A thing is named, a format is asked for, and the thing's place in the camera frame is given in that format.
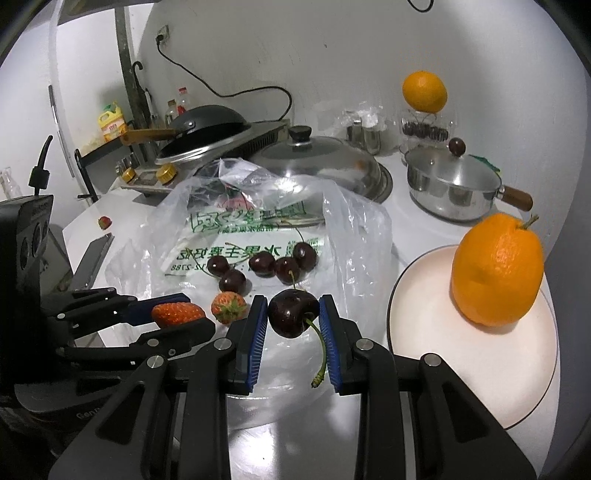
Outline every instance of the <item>cable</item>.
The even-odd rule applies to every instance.
[[[424,9],[422,9],[422,10],[421,10],[420,8],[417,8],[417,7],[414,5],[414,3],[413,3],[413,0],[407,0],[407,1],[408,1],[409,5],[410,5],[411,7],[413,7],[413,8],[414,8],[414,9],[415,9],[417,12],[420,12],[420,13],[422,13],[422,14],[426,14],[427,12],[429,12],[429,10],[431,10],[431,9],[433,8],[433,3],[434,3],[434,1],[435,1],[435,0],[431,0],[431,1],[429,2],[429,6],[428,6],[427,8],[424,8]]]
[[[166,56],[162,50],[160,49],[160,42],[162,42],[162,40],[164,39],[163,35],[158,35],[156,37],[156,48],[158,48],[158,53],[160,53],[165,59],[167,59],[170,63],[176,65],[177,67],[182,68],[185,72],[187,72],[190,76],[196,78],[197,80],[199,80],[202,84],[204,84],[207,89],[212,92],[215,96],[219,97],[219,98],[233,98],[233,97],[237,97],[238,95],[242,95],[243,93],[251,93],[251,92],[259,92],[260,90],[279,90],[283,93],[285,93],[287,95],[287,98],[289,99],[289,105],[287,106],[287,109],[285,110],[285,112],[283,112],[283,115],[281,115],[277,121],[283,120],[284,117],[287,115],[287,113],[290,111],[291,106],[293,105],[293,97],[291,96],[291,93],[287,90],[284,89],[283,87],[279,87],[277,85],[269,85],[266,87],[255,87],[255,88],[249,88],[248,90],[242,90],[240,92],[236,92],[236,93],[231,93],[230,95],[223,95],[221,93],[216,92],[205,80],[203,80],[201,77],[198,77],[197,75],[195,75],[193,72],[191,72],[191,70],[189,70],[188,68],[186,68],[184,65],[180,64],[179,62],[174,61],[173,59],[171,59],[170,57]]]

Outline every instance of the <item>plate rim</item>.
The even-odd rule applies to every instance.
[[[431,254],[433,252],[436,252],[437,250],[441,250],[441,249],[444,249],[444,248],[450,248],[450,247],[458,247],[458,246],[459,246],[459,244],[442,245],[440,247],[432,248],[431,250],[429,250],[429,251],[427,251],[427,252],[419,255],[417,258],[415,258],[412,262],[410,262],[404,268],[404,270],[402,271],[402,273],[400,274],[400,276],[396,280],[396,283],[394,284],[394,288],[392,288],[392,293],[390,294],[390,300],[388,300],[388,314],[387,314],[387,318],[386,318],[386,337],[387,337],[387,340],[388,340],[388,350],[390,351],[390,353],[392,354],[392,356],[394,356],[395,353],[394,353],[394,349],[392,348],[392,339],[390,338],[390,312],[392,311],[392,300],[394,299],[394,293],[396,292],[396,288],[398,287],[398,284],[400,283],[400,280],[402,280],[402,277],[408,271],[408,269],[410,267],[412,267],[414,263],[416,263],[417,261],[419,261],[420,259],[422,259],[422,257],[425,257],[426,255]],[[552,308],[550,306],[550,302],[548,302],[548,299],[546,298],[546,295],[541,290],[541,288],[539,290],[539,293],[542,294],[542,296],[544,297],[545,302],[548,304],[548,307],[550,307],[550,313],[552,315],[552,321],[554,322],[554,332],[555,332],[555,335],[554,336],[556,338],[556,356],[554,358],[554,368],[552,369],[552,375],[550,377],[550,381],[548,382],[548,386],[544,390],[544,394],[541,396],[541,398],[538,400],[538,402],[535,404],[535,406],[521,420],[516,421],[515,423],[513,423],[512,425],[510,425],[508,427],[503,427],[503,425],[501,425],[501,427],[505,431],[507,431],[509,429],[512,429],[513,427],[517,427],[517,425],[519,425],[521,422],[523,422],[525,419],[527,419],[535,411],[535,409],[538,408],[538,406],[540,405],[540,403],[542,403],[542,400],[545,399],[546,394],[548,393],[548,390],[550,389],[550,385],[552,384],[552,381],[554,380],[554,375],[556,374],[556,367],[558,366],[558,356],[560,354],[560,350],[559,350],[560,345],[559,345],[559,342],[558,342],[558,327],[557,327],[557,323],[556,323],[556,314],[553,312],[553,310],[552,310]]]

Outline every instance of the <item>white countertop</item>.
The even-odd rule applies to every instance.
[[[384,206],[392,218],[392,251],[398,259],[400,275],[412,260],[423,253],[442,245],[459,243],[470,226],[437,219],[412,201],[400,154],[379,157],[378,160],[390,171],[394,181],[392,195],[384,202]],[[105,280],[106,265],[136,228],[147,220],[156,201],[132,190],[118,189],[103,195],[64,229],[72,269],[76,270],[90,242],[110,232],[114,235],[113,243],[96,277],[94,288],[109,286]],[[519,216],[514,207],[502,202],[496,202],[495,207]],[[110,217],[113,222],[106,231],[102,231],[97,223],[103,215]],[[545,278],[542,291],[551,303]],[[116,343],[112,329],[102,330],[100,335],[105,345]],[[554,433],[559,388],[560,361],[550,388],[538,407],[509,430],[538,474],[544,465]],[[407,426],[409,421],[410,418],[405,416]],[[278,422],[231,432],[232,478],[352,478],[358,422],[358,396],[325,394],[312,406]],[[414,472],[409,471],[407,478],[415,478]]]

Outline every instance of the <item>cherry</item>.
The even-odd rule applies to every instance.
[[[269,278],[275,275],[275,257],[269,252],[254,254],[250,257],[248,266],[257,277]]]
[[[318,254],[316,253],[316,250],[314,250],[314,248],[312,248],[312,246],[306,242],[296,243],[291,256],[295,258],[298,266],[304,272],[311,271],[316,266],[316,262],[318,261]]]
[[[271,299],[267,313],[273,330],[282,337],[296,338],[310,326],[306,319],[314,320],[320,314],[320,304],[311,293],[288,288]]]
[[[216,277],[221,277],[230,270],[228,259],[223,255],[214,255],[207,260],[207,271]]]
[[[221,291],[242,294],[246,287],[246,277],[241,271],[231,268],[220,278],[218,286]]]
[[[300,278],[300,267],[293,257],[281,257],[275,260],[275,274],[285,285],[292,285]]]

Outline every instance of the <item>pot lid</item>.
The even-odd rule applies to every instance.
[[[263,148],[250,161],[282,177],[311,175],[334,180],[338,185],[376,202],[391,192],[391,179],[373,155],[332,137],[311,137],[312,129],[296,125],[290,139]]]
[[[494,192],[501,186],[501,178],[480,160],[465,154],[466,144],[452,138],[447,148],[417,147],[404,155],[409,167],[427,177],[468,190]]]

